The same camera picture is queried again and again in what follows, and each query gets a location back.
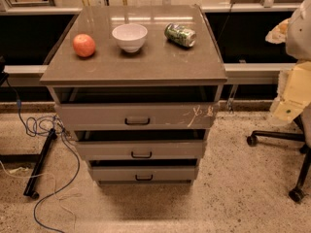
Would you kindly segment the grey bottom drawer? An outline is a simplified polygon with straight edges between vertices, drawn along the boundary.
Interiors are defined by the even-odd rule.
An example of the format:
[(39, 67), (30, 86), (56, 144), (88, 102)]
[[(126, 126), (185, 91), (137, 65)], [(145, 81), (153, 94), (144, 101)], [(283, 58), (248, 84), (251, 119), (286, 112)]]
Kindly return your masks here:
[(197, 167), (102, 167), (89, 168), (95, 181), (101, 182), (164, 182), (193, 181)]

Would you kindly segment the grey drawer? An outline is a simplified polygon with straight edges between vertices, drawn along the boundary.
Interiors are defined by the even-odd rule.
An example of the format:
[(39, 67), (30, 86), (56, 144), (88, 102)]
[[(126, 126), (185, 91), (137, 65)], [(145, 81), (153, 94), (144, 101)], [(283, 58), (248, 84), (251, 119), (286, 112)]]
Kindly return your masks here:
[(75, 145), (84, 160), (200, 159), (205, 146), (200, 140), (98, 141)]
[(218, 103), (60, 104), (55, 110), (68, 130), (206, 129)]
[(197, 167), (102, 167), (89, 168), (95, 181), (101, 182), (164, 182), (193, 181)]

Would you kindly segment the grey drawer cabinet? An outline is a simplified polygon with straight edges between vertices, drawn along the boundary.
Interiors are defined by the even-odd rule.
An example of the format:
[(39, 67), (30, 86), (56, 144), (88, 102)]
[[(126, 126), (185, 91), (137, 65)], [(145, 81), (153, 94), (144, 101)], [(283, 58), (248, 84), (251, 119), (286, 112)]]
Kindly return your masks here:
[[(112, 36), (112, 31), (117, 26), (128, 23), (140, 24), (148, 29), (143, 47), (136, 52), (120, 49)], [(186, 48), (168, 40), (164, 30), (169, 23), (178, 23), (194, 30), (194, 46)], [(94, 40), (95, 53), (92, 56), (76, 55), (73, 40), (78, 34), (87, 34)], [(42, 84), (49, 89), (55, 105), (218, 103), (225, 81), (225, 68), (210, 26), (205, 15), (196, 6), (84, 8), (41, 79)], [(77, 142), (163, 140), (200, 140), (207, 144), (210, 128), (80, 131), (66, 129), (76, 145)], [(170, 166), (198, 168), (201, 158), (85, 162), (88, 169)]]

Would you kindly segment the grey middle drawer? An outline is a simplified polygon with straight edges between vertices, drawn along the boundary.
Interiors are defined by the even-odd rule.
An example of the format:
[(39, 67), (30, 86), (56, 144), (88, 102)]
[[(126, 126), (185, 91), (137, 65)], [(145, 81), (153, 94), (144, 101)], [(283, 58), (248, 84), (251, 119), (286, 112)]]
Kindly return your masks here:
[(98, 141), (75, 145), (84, 160), (200, 159), (205, 146), (200, 140)]

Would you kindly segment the grey top drawer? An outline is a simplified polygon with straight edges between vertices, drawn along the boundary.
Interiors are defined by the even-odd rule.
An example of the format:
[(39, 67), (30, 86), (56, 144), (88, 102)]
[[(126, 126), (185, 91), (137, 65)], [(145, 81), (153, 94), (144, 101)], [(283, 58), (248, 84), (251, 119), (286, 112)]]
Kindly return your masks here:
[(60, 104), (55, 110), (68, 130), (206, 129), (218, 103)]

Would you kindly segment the white bowl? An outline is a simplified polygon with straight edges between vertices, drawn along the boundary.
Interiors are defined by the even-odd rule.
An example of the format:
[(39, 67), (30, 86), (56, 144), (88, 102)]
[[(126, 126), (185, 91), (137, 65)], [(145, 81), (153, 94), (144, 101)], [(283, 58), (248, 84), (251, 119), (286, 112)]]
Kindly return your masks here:
[(126, 52), (136, 52), (143, 47), (148, 29), (140, 24), (128, 23), (117, 26), (112, 31), (117, 46)]

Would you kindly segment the green soda can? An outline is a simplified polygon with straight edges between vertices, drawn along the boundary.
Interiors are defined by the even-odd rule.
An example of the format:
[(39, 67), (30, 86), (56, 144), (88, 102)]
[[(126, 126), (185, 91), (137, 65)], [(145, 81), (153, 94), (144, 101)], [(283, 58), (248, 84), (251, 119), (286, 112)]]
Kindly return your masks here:
[(164, 30), (164, 35), (168, 40), (186, 48), (193, 47), (196, 40), (194, 30), (178, 23), (169, 23)]

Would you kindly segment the red apple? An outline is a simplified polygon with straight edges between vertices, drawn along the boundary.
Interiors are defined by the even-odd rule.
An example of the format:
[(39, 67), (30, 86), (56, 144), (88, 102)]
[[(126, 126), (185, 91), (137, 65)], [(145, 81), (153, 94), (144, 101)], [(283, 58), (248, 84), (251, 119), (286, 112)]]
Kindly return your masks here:
[(73, 49), (79, 57), (89, 57), (95, 53), (95, 42), (87, 34), (78, 34), (73, 40)]

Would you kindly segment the black office chair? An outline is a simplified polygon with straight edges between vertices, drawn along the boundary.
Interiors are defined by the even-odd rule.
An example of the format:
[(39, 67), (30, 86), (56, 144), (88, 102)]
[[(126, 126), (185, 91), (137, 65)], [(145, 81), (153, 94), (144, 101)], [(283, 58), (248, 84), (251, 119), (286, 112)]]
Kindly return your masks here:
[(247, 137), (247, 144), (251, 147), (254, 147), (258, 143), (258, 137), (268, 137), (304, 143), (304, 145), (299, 150), (305, 155), (304, 161), (296, 185), (292, 190), (289, 191), (290, 198), (296, 203), (300, 203), (305, 196), (305, 193), (302, 189), (311, 166), (311, 115), (307, 112), (303, 112), (294, 121), (301, 126), (301, 134), (256, 130)]

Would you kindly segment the black stand leg with caster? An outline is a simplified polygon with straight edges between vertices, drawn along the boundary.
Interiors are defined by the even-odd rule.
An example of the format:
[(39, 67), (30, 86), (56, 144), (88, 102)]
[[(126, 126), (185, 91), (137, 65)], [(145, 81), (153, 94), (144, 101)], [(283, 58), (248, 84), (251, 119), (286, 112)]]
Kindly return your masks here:
[(39, 193), (35, 190), (36, 182), (41, 175), (41, 171), (44, 166), (44, 161), (49, 153), (49, 149), (51, 147), (52, 141), (55, 140), (56, 138), (57, 136), (56, 136), (55, 130), (51, 129), (48, 133), (48, 137), (42, 147), (38, 160), (35, 163), (32, 174), (23, 192), (24, 196), (30, 197), (33, 200), (37, 200), (39, 198)]

